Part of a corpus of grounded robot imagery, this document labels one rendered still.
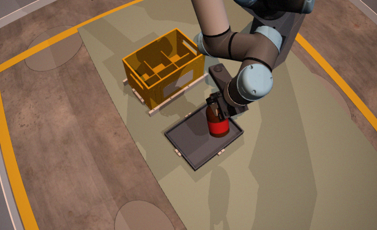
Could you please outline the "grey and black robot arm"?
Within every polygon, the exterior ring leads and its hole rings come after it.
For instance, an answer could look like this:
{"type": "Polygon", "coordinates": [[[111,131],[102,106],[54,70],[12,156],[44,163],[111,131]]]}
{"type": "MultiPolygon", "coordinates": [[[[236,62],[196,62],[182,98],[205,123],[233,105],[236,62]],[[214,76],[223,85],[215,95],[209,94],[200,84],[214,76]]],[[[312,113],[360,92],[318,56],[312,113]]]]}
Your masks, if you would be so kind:
{"type": "MultiPolygon", "coordinates": [[[[276,20],[286,12],[309,14],[315,0],[234,0],[265,20],[276,20]]],[[[271,74],[282,44],[281,34],[261,26],[254,34],[232,32],[223,0],[191,0],[201,32],[197,48],[203,55],[242,62],[232,78],[220,63],[208,72],[224,98],[233,107],[262,99],[273,86],[271,74]],[[234,101],[232,101],[232,100],[234,101]],[[240,104],[240,105],[239,105],[240,104]]]]}

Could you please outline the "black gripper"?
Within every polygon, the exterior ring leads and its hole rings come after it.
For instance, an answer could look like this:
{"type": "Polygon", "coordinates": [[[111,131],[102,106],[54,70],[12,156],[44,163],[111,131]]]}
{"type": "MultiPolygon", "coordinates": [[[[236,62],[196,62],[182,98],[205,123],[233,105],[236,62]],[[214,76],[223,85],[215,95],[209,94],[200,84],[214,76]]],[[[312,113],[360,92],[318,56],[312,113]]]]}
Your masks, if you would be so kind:
{"type": "Polygon", "coordinates": [[[243,107],[239,107],[239,108],[229,105],[224,98],[224,90],[223,90],[223,95],[221,94],[220,91],[215,92],[212,94],[212,96],[206,99],[206,102],[207,102],[207,105],[211,107],[214,115],[219,117],[220,121],[249,110],[247,105],[243,107]],[[219,108],[220,113],[217,113],[218,108],[219,108]]]}

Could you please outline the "orange divided crate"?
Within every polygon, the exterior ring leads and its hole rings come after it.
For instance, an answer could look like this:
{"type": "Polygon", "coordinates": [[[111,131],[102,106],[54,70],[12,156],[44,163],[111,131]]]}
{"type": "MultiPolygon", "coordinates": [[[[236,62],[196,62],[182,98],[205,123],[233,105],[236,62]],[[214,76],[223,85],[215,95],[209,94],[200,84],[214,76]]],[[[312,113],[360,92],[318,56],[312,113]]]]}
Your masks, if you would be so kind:
{"type": "Polygon", "coordinates": [[[150,110],[203,76],[202,60],[183,37],[166,33],[122,59],[129,85],[150,110]]]}

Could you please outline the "brown bottle with red label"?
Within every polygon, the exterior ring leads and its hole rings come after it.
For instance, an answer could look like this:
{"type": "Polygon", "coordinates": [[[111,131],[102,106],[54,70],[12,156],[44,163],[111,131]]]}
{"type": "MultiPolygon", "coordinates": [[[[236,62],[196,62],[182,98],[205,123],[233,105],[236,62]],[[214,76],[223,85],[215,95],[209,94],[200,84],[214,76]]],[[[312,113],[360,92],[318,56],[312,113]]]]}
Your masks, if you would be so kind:
{"type": "Polygon", "coordinates": [[[229,133],[229,123],[228,118],[220,121],[218,116],[215,116],[211,107],[206,108],[207,124],[209,129],[209,134],[213,137],[224,137],[229,133]]]}

